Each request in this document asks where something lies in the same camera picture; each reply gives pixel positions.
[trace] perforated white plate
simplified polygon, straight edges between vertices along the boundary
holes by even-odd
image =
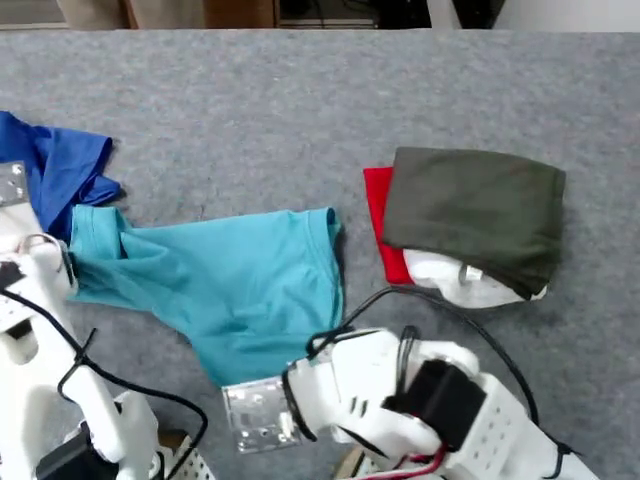
[[[175,458],[180,458],[190,444],[191,438],[186,437],[176,452]],[[213,476],[211,469],[196,448],[191,452],[191,455],[189,455],[189,458],[184,463],[180,473],[178,473],[174,478],[176,480],[215,480],[216,477]]]

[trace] black object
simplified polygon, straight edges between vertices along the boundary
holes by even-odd
[[[310,8],[310,0],[280,0],[280,9],[290,15],[304,15]]]
[[[429,7],[425,0],[371,0],[380,14],[378,28],[431,28]]]
[[[358,306],[353,312],[351,312],[347,317],[345,317],[344,321],[341,325],[334,328],[333,330],[328,330],[323,333],[316,334],[314,337],[322,338],[324,337],[324,341],[317,348],[313,345],[307,345],[308,355],[307,358],[312,360],[318,354],[324,350],[327,345],[332,343],[335,338],[347,331],[350,328],[350,325],[353,321],[358,318],[363,312],[365,312],[371,305],[376,303],[382,297],[390,294],[390,293],[400,293],[403,295],[411,295],[414,297],[421,298],[422,300],[440,307],[449,313],[453,314],[456,317],[456,320],[460,321],[464,325],[471,327],[476,331],[493,349],[494,352],[498,354],[498,356],[505,363],[513,377],[518,382],[524,397],[527,400],[527,405],[529,407],[529,416],[534,425],[540,424],[540,418],[538,414],[538,405],[536,404],[536,400],[533,396],[533,392],[531,391],[531,387],[527,382],[527,379],[522,374],[522,371],[518,367],[518,365],[513,361],[513,359],[509,356],[509,354],[505,351],[504,347],[498,342],[493,336],[487,332],[487,330],[480,325],[475,320],[471,319],[467,315],[465,315],[462,311],[457,309],[455,306],[447,303],[442,297],[436,297],[433,294],[429,293],[422,287],[417,285],[390,285],[388,287],[383,288],[382,290],[378,290],[376,293],[367,298],[360,306]]]
[[[458,367],[426,361],[406,393],[388,397],[383,408],[408,413],[433,428],[448,450],[460,450],[486,394]]]
[[[46,455],[36,467],[37,480],[114,480],[118,464],[103,460],[91,445],[89,427]]]
[[[24,275],[15,262],[0,262],[0,288],[7,288],[20,280]]]
[[[495,14],[491,0],[453,0],[462,28],[488,29],[493,26]]]

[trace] black cable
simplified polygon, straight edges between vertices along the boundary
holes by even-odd
[[[407,325],[402,329],[396,356],[396,397],[404,393],[411,348],[413,347],[413,342],[419,338],[420,331],[413,325]]]
[[[18,302],[24,305],[25,307],[30,308],[31,310],[41,315],[42,317],[44,317],[51,324],[51,326],[62,336],[62,338],[64,338],[64,340],[69,344],[69,346],[74,350],[76,354],[74,364],[71,367],[71,369],[69,369],[69,371],[64,375],[62,380],[60,380],[60,382],[58,383],[58,392],[60,392],[63,398],[70,400],[66,395],[62,393],[62,387],[64,387],[64,384],[69,380],[69,378],[71,378],[71,375],[73,374],[73,372],[75,372],[79,367],[86,366],[91,370],[93,370],[97,375],[107,380],[108,382],[111,382],[115,385],[123,387],[127,390],[132,390],[134,392],[141,393],[143,395],[162,398],[164,400],[169,400],[174,403],[178,403],[184,407],[187,407],[189,410],[193,411],[194,413],[198,414],[198,416],[200,416],[201,424],[200,424],[200,428],[198,429],[198,432],[191,440],[191,444],[189,445],[189,447],[185,450],[183,455],[173,466],[166,480],[170,480],[174,478],[175,475],[178,473],[178,470],[180,470],[182,465],[184,465],[184,462],[186,462],[187,458],[189,458],[189,455],[191,455],[191,452],[193,452],[193,450],[197,448],[197,446],[199,445],[200,441],[202,440],[202,437],[204,436],[209,426],[209,419],[207,415],[204,413],[204,411],[195,403],[191,402],[190,400],[187,400],[184,397],[175,395],[173,393],[163,392],[161,390],[155,390],[153,388],[143,387],[133,382],[124,380],[114,375],[113,373],[110,373],[104,370],[102,367],[100,367],[100,365],[98,365],[96,362],[91,360],[86,355],[86,350],[90,346],[91,341],[93,340],[95,329],[92,330],[91,334],[89,335],[89,338],[85,342],[85,345],[82,346],[76,341],[75,338],[71,336],[69,332],[67,332],[67,330],[62,325],[60,325],[60,322],[58,322],[58,320],[56,320],[56,318],[50,312],[42,308],[40,305],[33,303],[31,300],[28,300],[23,296],[10,292],[6,289],[0,289],[0,295],[3,295],[9,298],[10,300],[13,300],[14,302]]]
[[[317,348],[314,347],[313,344],[307,345],[307,351],[309,352],[309,354],[307,355],[307,359],[312,360],[316,356],[318,356],[318,354],[322,350],[324,350],[329,344],[335,341],[338,335],[341,335],[342,333],[347,331],[351,323],[353,323],[353,321],[358,316],[360,316],[375,302],[377,302],[382,297],[390,293],[400,293],[403,295],[412,295],[415,297],[422,298],[423,300],[433,305],[437,305],[443,308],[444,310],[447,310],[449,313],[452,313],[463,324],[475,330],[489,344],[489,346],[498,354],[498,356],[505,363],[505,365],[507,366],[507,368],[509,369],[513,377],[516,379],[527,401],[527,405],[529,407],[529,417],[531,418],[531,421],[535,425],[539,425],[540,419],[538,415],[538,406],[533,396],[533,392],[531,391],[531,387],[529,386],[529,383],[527,382],[526,378],[522,374],[522,371],[520,370],[518,365],[511,359],[511,357],[505,351],[504,347],[502,347],[500,342],[498,342],[495,338],[493,338],[493,336],[487,330],[485,330],[485,328],[482,325],[480,325],[475,320],[472,320],[471,318],[466,316],[464,313],[459,311],[453,305],[445,302],[444,300],[438,297],[434,297],[433,295],[429,294],[427,290],[425,290],[422,287],[418,287],[416,285],[390,285],[371,295],[364,302],[362,302],[362,304],[359,307],[357,307],[353,312],[351,312],[349,315],[347,315],[347,317],[345,317],[345,320],[342,323],[342,325],[334,328],[333,330],[324,332],[323,334],[315,335],[316,339],[324,336],[324,340]]]

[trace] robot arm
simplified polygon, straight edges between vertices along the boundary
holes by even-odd
[[[337,337],[316,359],[295,362],[283,386],[301,432],[314,440],[330,428],[336,441],[360,444],[387,471],[384,478],[395,478],[388,470],[399,464],[404,471],[397,478],[415,476],[419,465],[403,459],[442,448],[437,471],[422,478],[597,480],[572,453],[562,456],[557,474],[556,443],[455,343],[417,342],[398,391],[399,347],[389,331],[356,331]]]
[[[34,239],[35,245],[20,242],[0,256],[2,288],[43,307],[75,339],[62,305],[75,288],[66,254],[48,236],[26,237],[29,243]],[[58,383],[75,362],[76,352],[50,322],[0,297],[0,476],[148,479],[158,451],[158,425],[146,399],[126,392],[114,402],[104,381],[86,366],[77,368],[63,387],[82,410],[83,428],[54,452],[44,450],[47,412],[59,399]]]

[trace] table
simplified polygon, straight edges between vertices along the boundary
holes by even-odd
[[[474,314],[536,393],[549,432],[603,479],[640,476],[640,36],[509,32],[176,31],[0,35],[0,105],[32,123],[118,139],[108,167],[136,225],[333,205],[346,227],[347,309],[384,285],[362,167],[399,145],[511,152],[568,172],[564,259],[543,301]],[[221,479],[327,478],[344,448],[239,456],[219,390],[151,315],[70,305],[91,355],[181,392],[211,427]],[[363,325],[418,325],[497,357],[444,314],[385,299]],[[121,345],[117,356],[114,345]],[[153,401],[160,421],[196,419]],[[69,407],[48,432],[68,426]]]

